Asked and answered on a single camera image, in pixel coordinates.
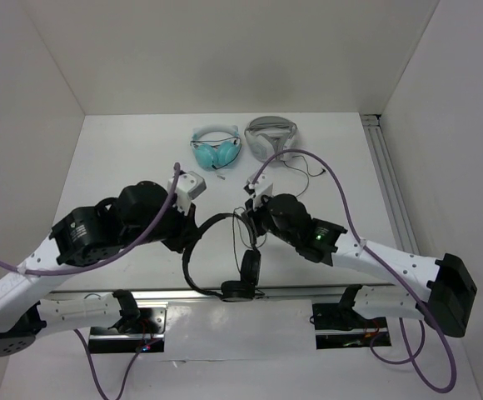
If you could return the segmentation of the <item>black headphones with cable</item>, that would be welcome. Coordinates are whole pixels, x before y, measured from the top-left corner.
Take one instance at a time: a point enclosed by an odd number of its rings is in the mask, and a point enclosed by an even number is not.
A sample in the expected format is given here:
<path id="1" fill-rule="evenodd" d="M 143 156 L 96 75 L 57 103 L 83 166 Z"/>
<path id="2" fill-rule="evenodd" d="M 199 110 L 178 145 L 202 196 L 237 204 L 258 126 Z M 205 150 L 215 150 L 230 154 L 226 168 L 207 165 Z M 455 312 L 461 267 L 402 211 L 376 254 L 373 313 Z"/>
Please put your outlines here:
<path id="1" fill-rule="evenodd" d="M 325 167 L 317 166 L 306 156 L 295 156 L 290 162 L 279 162 L 268 167 L 278 172 L 281 185 L 291 188 L 297 197 L 310 190 L 315 179 L 326 176 Z M 202 217 L 198 241 L 191 241 L 182 253 L 181 280 L 193 291 L 218 298 L 222 295 L 223 281 L 236 280 L 242 264 L 243 253 L 251 247 L 250 234 L 241 220 L 241 196 L 235 194 L 232 183 L 215 182 L 212 187 L 220 190 L 220 199 L 205 206 L 213 211 L 210 217 Z"/>

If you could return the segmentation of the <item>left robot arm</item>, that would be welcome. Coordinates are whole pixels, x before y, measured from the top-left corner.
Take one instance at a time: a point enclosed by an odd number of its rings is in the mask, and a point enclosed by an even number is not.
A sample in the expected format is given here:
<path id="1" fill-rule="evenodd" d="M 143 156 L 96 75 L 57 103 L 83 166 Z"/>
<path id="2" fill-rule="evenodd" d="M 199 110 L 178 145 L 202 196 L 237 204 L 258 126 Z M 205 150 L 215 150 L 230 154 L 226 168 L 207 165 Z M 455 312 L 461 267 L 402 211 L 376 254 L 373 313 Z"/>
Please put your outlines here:
<path id="1" fill-rule="evenodd" d="M 143 181 L 125 187 L 118 197 L 78 207 L 54 225 L 38 249 L 0 279 L 0 357 L 53 333 L 89 327 L 128 333 L 136 328 L 141 311 L 128 290 L 72 300 L 46 296 L 133 244 L 160 242 L 181 253 L 197 235 L 193 200 L 205 188 L 189 174 L 167 188 Z"/>

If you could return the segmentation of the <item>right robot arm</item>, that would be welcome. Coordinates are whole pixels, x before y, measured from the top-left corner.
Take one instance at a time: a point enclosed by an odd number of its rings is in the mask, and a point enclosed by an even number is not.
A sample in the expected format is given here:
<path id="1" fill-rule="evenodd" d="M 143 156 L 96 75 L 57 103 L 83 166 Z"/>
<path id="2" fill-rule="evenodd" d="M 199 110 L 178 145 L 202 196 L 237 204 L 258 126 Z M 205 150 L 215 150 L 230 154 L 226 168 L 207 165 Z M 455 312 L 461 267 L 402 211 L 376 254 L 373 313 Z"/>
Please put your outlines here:
<path id="1" fill-rule="evenodd" d="M 313 218 L 292 194 L 264 195 L 245 203 L 244 220 L 258 237 L 269 233 L 313 263 L 350 268 L 386 283 L 352 284 L 338 316 L 348 327 L 374 318 L 421 320 L 452 338 L 466 334 L 477 287 L 463 261 L 452 254 L 422 257 L 357 238 L 344 227 Z"/>

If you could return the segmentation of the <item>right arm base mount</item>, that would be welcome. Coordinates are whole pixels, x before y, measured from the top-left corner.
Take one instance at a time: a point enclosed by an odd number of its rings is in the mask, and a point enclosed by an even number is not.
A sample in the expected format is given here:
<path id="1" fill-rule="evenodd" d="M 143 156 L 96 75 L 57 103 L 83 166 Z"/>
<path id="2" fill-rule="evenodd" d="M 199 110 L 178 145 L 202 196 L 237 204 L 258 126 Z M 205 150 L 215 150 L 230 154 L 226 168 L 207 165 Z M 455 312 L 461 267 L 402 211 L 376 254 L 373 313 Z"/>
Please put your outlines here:
<path id="1" fill-rule="evenodd" d="M 385 318 L 365 319 L 337 303 L 313 303 L 309 321 L 315 328 L 317 350 L 368 348 L 372 339 L 375 347 L 391 345 Z"/>

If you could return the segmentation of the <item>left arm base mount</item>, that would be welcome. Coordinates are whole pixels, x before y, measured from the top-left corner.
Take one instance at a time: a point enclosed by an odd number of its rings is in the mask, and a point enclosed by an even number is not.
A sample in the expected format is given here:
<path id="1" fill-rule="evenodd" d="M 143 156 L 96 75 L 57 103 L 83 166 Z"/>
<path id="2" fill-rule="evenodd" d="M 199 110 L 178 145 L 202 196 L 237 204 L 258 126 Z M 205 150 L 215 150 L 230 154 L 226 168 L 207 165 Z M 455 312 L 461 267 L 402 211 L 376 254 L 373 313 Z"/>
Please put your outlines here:
<path id="1" fill-rule="evenodd" d="M 92 354 L 163 353 L 167 325 L 167 305 L 145 302 L 139 306 L 140 317 L 129 328 L 91 327 L 87 339 Z"/>

